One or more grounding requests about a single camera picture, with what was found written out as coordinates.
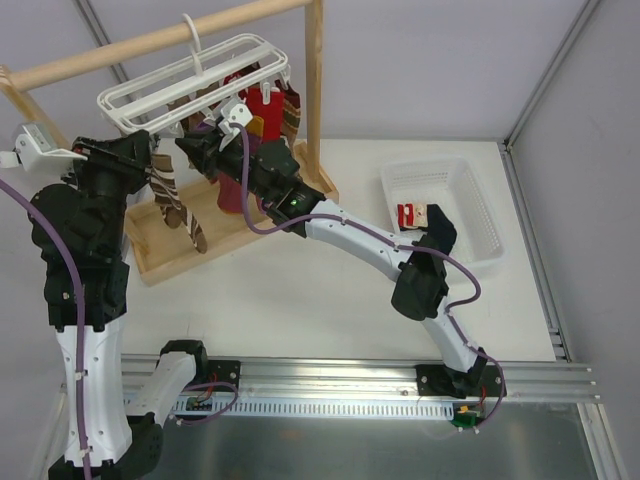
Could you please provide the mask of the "white plastic clip hanger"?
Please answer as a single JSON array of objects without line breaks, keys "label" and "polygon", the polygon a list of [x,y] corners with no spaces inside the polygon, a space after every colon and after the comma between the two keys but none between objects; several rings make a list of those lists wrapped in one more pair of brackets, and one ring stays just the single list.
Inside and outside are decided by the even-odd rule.
[{"label": "white plastic clip hanger", "polygon": [[190,31],[187,57],[98,95],[103,117],[121,132],[175,131],[182,120],[253,85],[290,79],[288,56],[264,38],[245,33],[203,48],[191,17],[183,22]]}]

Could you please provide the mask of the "red white striped sock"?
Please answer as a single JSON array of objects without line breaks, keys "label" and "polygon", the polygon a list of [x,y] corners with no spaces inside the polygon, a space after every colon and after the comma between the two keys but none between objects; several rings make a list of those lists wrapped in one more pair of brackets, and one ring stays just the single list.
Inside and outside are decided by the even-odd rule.
[{"label": "red white striped sock", "polygon": [[397,225],[400,231],[427,231],[428,205],[425,203],[401,203],[396,206]]}]

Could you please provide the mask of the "dark navy sock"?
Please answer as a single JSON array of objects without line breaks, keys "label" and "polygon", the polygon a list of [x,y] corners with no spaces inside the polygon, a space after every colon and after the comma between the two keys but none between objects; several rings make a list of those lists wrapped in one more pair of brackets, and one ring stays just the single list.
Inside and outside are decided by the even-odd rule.
[{"label": "dark navy sock", "polygon": [[437,204],[426,205],[426,232],[433,237],[441,252],[451,253],[457,240],[457,230]]}]

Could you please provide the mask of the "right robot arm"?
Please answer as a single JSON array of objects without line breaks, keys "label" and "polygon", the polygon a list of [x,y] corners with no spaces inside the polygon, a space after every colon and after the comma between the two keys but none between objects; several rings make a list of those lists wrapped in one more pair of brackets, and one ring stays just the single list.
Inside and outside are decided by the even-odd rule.
[{"label": "right robot arm", "polygon": [[242,208],[254,195],[273,221],[272,232],[286,231],[332,245],[374,267],[394,284],[392,307],[419,322],[437,345],[442,361],[419,373],[439,395],[464,399],[476,396],[500,366],[472,341],[454,318],[459,301],[449,299],[447,266],[460,271],[474,287],[467,298],[481,295],[474,275],[450,256],[455,244],[453,225],[440,210],[430,214],[429,226],[412,241],[365,224],[349,215],[325,194],[308,185],[284,140],[262,144],[252,151],[246,134],[230,142],[218,131],[202,130],[176,142],[194,168],[208,179],[224,174],[241,188]]}]

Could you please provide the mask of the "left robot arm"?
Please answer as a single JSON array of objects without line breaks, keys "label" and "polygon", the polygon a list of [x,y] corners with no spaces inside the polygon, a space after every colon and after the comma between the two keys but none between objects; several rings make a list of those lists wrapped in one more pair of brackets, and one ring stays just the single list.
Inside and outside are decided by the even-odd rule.
[{"label": "left robot arm", "polygon": [[173,340],[132,402],[121,348],[129,267],[122,254],[127,199],[147,181],[146,131],[76,139],[72,175],[30,201],[32,240],[46,265],[44,297],[66,376],[69,427],[52,479],[138,479],[157,466],[163,426],[185,389],[209,380],[204,345]]}]

